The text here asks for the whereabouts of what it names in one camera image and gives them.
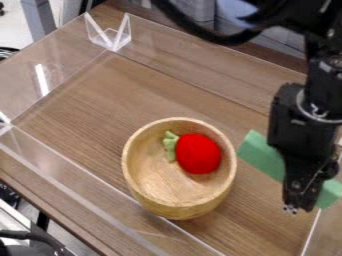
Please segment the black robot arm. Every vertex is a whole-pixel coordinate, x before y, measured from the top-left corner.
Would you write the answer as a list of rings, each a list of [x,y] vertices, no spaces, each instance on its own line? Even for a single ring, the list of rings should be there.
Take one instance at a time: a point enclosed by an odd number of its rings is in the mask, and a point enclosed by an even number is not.
[[[285,83],[273,98],[267,144],[285,164],[283,203],[310,212],[337,175],[337,135],[342,130],[342,0],[219,0],[231,30],[199,25],[175,0],[153,0],[187,33],[237,46],[262,36],[305,56],[303,83]]]

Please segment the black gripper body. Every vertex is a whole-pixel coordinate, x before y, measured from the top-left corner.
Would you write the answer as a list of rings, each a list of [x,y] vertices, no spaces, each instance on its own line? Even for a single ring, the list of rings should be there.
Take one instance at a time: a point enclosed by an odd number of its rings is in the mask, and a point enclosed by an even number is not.
[[[314,178],[332,179],[338,173],[334,141],[337,127],[316,122],[297,105],[299,84],[285,84],[271,102],[267,143],[285,161],[285,185],[306,187]]]

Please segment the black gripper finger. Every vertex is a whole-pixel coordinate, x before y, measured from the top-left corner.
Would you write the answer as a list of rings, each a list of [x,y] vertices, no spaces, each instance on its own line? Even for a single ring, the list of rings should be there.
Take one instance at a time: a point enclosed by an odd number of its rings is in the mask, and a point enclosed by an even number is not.
[[[291,212],[312,212],[325,182],[326,162],[295,156],[285,157],[283,202]]]
[[[318,172],[316,179],[318,195],[314,206],[322,210],[328,209],[340,200],[338,172],[340,164],[337,161],[332,161]]]

